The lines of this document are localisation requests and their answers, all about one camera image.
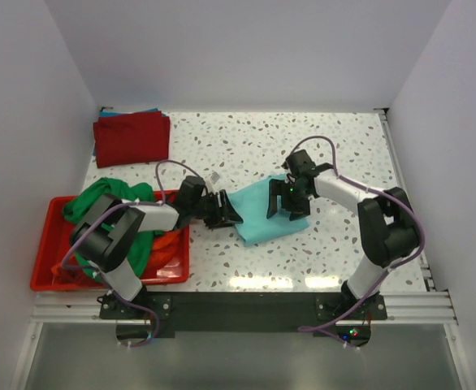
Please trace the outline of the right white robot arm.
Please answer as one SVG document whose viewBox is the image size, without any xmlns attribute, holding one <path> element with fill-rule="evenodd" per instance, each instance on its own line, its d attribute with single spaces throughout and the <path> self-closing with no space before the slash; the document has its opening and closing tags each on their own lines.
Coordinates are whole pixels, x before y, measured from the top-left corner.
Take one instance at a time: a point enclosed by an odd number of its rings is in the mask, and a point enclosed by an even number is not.
<svg viewBox="0 0 476 390">
<path fill-rule="evenodd" d="M 310 200 L 318 198 L 333 201 L 358 218 L 363 257 L 341 286 L 337 314 L 376 295 L 391 266 L 423 244 L 402 188 L 371 188 L 340 175 L 330 163 L 316 164 L 305 150 L 290 154 L 282 167 L 287 175 L 269 180 L 268 219 L 279 209 L 287 211 L 291 221 L 303 219 L 310 215 Z"/>
</svg>

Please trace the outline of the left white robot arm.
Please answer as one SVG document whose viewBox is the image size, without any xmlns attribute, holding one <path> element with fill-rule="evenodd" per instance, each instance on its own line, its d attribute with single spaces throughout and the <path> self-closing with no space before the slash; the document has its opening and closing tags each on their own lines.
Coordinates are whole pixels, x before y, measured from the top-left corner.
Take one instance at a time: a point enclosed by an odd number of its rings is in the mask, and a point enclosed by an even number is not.
<svg viewBox="0 0 476 390">
<path fill-rule="evenodd" d="M 243 222 L 227 192 L 212 193 L 204 179 L 189 175 L 171 200 L 124 201 L 103 194 L 70 235 L 71 251 L 84 258 L 123 303 L 147 306 L 147 289 L 128 260 L 142 232 L 174 232 L 199 219 L 209 229 Z"/>
</svg>

